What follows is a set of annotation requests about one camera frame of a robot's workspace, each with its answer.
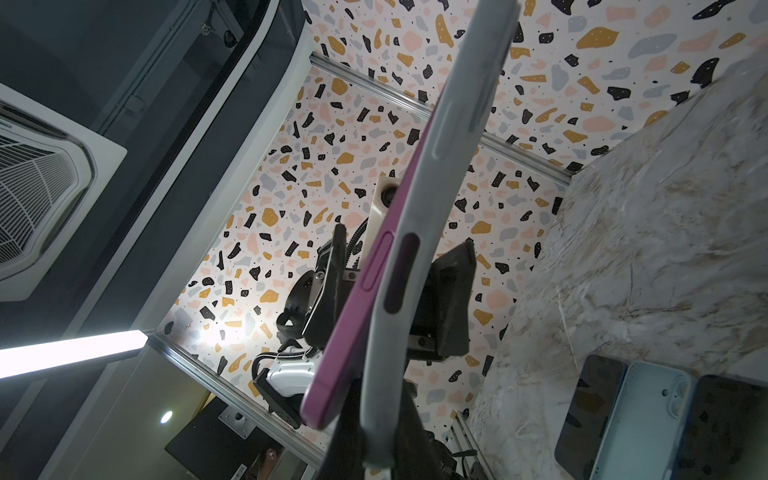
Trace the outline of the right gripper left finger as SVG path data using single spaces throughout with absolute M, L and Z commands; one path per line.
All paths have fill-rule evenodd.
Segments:
M 363 480 L 364 439 L 360 428 L 361 384 L 350 386 L 331 443 L 316 476 L 319 480 Z

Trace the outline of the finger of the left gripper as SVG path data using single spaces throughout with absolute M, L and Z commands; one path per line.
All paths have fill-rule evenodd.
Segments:
M 469 352 L 469 302 L 476 265 L 470 239 L 432 262 L 409 334 L 409 360 L 445 360 Z

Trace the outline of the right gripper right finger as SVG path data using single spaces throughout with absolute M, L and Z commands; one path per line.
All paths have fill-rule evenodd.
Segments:
M 395 466 L 392 468 L 394 479 L 439 480 L 445 478 L 405 380 L 402 381 L 394 461 Z

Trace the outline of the black phone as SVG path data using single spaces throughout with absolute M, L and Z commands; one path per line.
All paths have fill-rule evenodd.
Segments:
M 701 377 L 671 477 L 767 480 L 767 384 Z
M 427 139 L 422 138 L 416 147 L 302 402 L 301 417 L 313 429 L 325 429 L 339 415 L 353 381 L 363 369 L 371 312 L 426 143 Z

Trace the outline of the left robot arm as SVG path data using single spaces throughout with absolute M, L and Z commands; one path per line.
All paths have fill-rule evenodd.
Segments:
M 347 266 L 367 228 L 362 223 L 346 242 L 346 228 L 318 249 L 313 270 L 305 272 L 289 293 L 278 316 L 283 343 L 276 352 L 256 356 L 251 385 L 268 410 L 297 429 L 304 424 L 300 405 L 318 369 L 360 269 Z M 412 323 L 407 359 L 442 362 L 469 351 L 468 305 L 476 271 L 470 239 L 433 261 Z

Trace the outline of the light blue case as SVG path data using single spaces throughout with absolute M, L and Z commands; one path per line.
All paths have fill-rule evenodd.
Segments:
M 656 363 L 630 365 L 592 469 L 593 479 L 669 479 L 697 379 Z

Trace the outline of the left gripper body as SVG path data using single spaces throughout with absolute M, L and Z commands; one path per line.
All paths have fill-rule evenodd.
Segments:
M 337 224 L 332 238 L 319 248 L 315 268 L 295 283 L 276 321 L 281 340 L 303 339 L 319 350 L 327 346 L 359 276 L 359 269 L 348 265 L 352 247 L 346 236 L 346 227 Z

